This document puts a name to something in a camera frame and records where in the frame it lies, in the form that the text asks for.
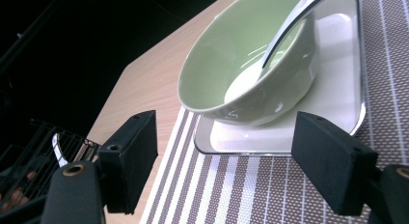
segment placemat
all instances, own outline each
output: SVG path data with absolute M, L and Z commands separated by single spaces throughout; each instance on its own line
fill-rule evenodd
M 356 137 L 379 153 L 378 167 L 408 165 L 408 0 L 360 0 L 367 115 Z M 333 214 L 291 157 L 200 154 L 199 117 L 180 109 L 142 223 L 367 223 Z

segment bowl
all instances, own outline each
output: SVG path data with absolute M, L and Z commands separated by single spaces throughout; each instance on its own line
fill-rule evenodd
M 236 0 L 204 30 L 181 69 L 177 94 L 183 107 L 218 122 L 269 123 L 309 90 L 316 70 L 314 13 L 286 35 L 260 70 L 259 59 L 300 0 Z

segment spoon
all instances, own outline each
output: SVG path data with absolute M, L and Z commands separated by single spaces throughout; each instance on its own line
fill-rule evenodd
M 256 61 L 252 66 L 240 73 L 225 94 L 225 102 L 229 102 L 239 96 L 243 95 L 259 80 L 262 71 L 269 62 L 274 50 L 278 44 L 283 40 L 291 28 L 302 18 L 304 18 L 310 11 L 323 0 L 300 0 L 292 9 L 286 20 L 281 25 L 280 29 L 274 36 L 267 50 L 264 52 L 261 59 Z

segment gray placemat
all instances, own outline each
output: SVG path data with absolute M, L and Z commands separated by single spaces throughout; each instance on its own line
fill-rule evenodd
M 378 166 L 408 165 L 408 0 L 360 0 L 367 115 L 356 137 Z M 200 154 L 198 116 L 180 109 L 142 223 L 367 223 L 333 214 L 291 157 Z

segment white plate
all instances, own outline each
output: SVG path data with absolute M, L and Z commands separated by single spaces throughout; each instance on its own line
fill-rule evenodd
M 195 132 L 203 154 L 291 153 L 298 111 L 324 117 L 353 135 L 365 116 L 361 18 L 358 0 L 325 0 L 314 10 L 319 50 L 313 86 L 292 110 L 263 126 L 231 126 L 201 117 Z

